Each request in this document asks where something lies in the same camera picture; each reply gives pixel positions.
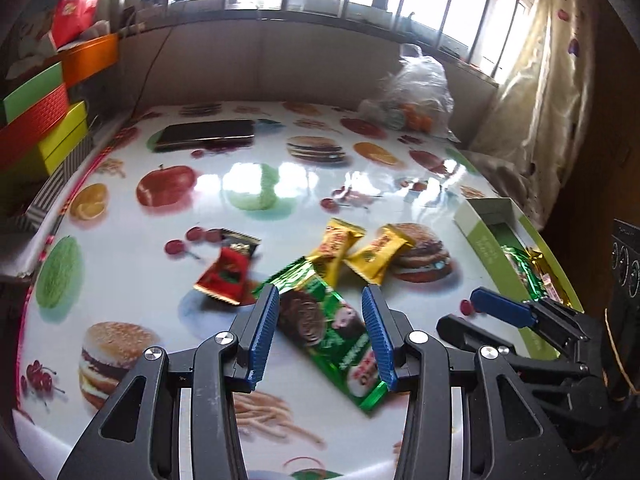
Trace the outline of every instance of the green box lid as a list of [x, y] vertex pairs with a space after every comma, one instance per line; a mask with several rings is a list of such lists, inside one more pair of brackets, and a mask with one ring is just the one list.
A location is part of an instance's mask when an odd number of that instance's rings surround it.
[[56, 63], [32, 77], [4, 98], [4, 114], [6, 122], [25, 113], [43, 97], [62, 85], [62, 64]]

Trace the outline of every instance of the green candy wrapper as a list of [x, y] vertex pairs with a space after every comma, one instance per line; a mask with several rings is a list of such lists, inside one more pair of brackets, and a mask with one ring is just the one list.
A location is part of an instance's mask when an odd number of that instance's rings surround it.
[[503, 245], [500, 247], [502, 252], [510, 261], [513, 270], [518, 273], [522, 284], [529, 291], [531, 299], [534, 301], [544, 298], [546, 296], [545, 285], [542, 280], [536, 274], [534, 267], [531, 265], [529, 255], [520, 249], [515, 247], [509, 247]]
[[387, 389], [378, 375], [369, 335], [358, 313], [305, 258], [256, 288], [256, 298], [265, 283], [273, 283], [280, 293], [278, 327], [362, 410], [372, 410]]

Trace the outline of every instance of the green box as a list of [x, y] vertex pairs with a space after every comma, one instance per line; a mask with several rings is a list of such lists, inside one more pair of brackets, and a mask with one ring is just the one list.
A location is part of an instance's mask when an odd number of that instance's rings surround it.
[[[471, 198], [465, 200], [456, 211], [454, 220], [494, 280], [500, 294], [514, 301], [530, 300], [529, 292], [520, 281], [502, 252], [501, 240], [513, 237], [519, 245], [531, 247], [542, 253], [569, 297], [575, 310], [583, 312], [574, 288], [564, 270], [536, 231], [529, 219], [510, 198]], [[521, 328], [520, 334], [531, 357], [555, 359], [558, 352], [529, 328]]]
[[7, 124], [25, 113], [62, 83], [62, 63], [56, 63], [18, 86], [2, 101]]

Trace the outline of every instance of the yellow box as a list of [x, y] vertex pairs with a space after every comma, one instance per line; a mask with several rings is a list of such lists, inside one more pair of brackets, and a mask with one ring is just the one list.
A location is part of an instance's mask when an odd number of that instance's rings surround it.
[[6, 173], [14, 182], [45, 180], [56, 171], [87, 131], [86, 108], [84, 102], [80, 101], [71, 105], [60, 124], [52, 128], [44, 139]]

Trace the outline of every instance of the chocolate bar wrapper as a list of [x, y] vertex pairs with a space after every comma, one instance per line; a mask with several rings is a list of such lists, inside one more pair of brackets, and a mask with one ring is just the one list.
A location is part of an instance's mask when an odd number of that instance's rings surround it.
[[347, 256], [344, 263], [369, 283], [381, 285], [393, 257], [414, 245], [414, 241], [402, 231], [389, 224], [383, 225], [378, 238]]
[[318, 275], [327, 285], [335, 287], [338, 282], [340, 262], [347, 251], [365, 234], [365, 230], [339, 218], [331, 218], [320, 246], [306, 256], [314, 264]]
[[[264, 283], [280, 292], [278, 327], [364, 412], [386, 394], [358, 313], [300, 258]], [[254, 290], [260, 295], [264, 283]]]
[[503, 245], [501, 249], [508, 261], [511, 263], [513, 270], [515, 270], [517, 275], [520, 277], [520, 280], [529, 292], [531, 299], [537, 301], [540, 298], [545, 297], [547, 295], [545, 287], [542, 280], [540, 280], [536, 274], [534, 267], [531, 265], [529, 255], [521, 249], [506, 245]]

